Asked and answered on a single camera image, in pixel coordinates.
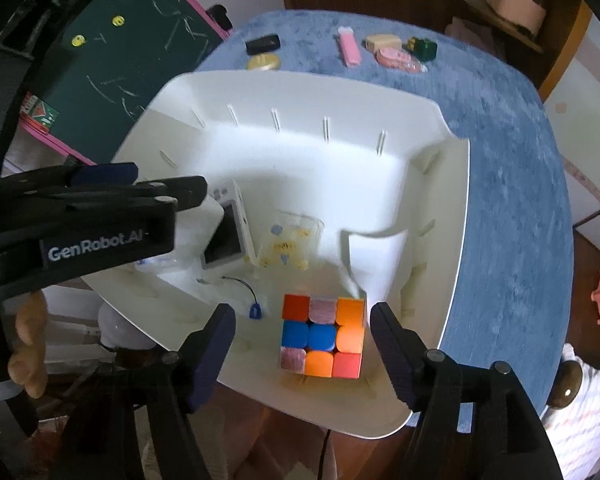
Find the person's left hand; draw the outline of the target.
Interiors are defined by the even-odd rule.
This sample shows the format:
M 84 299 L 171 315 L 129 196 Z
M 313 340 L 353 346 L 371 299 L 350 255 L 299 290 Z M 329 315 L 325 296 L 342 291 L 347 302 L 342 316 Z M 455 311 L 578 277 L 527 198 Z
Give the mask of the person's left hand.
M 39 399 L 47 385 L 44 363 L 47 315 L 45 296 L 38 290 L 23 298 L 15 316 L 19 342 L 8 362 L 9 377 L 32 399 Z

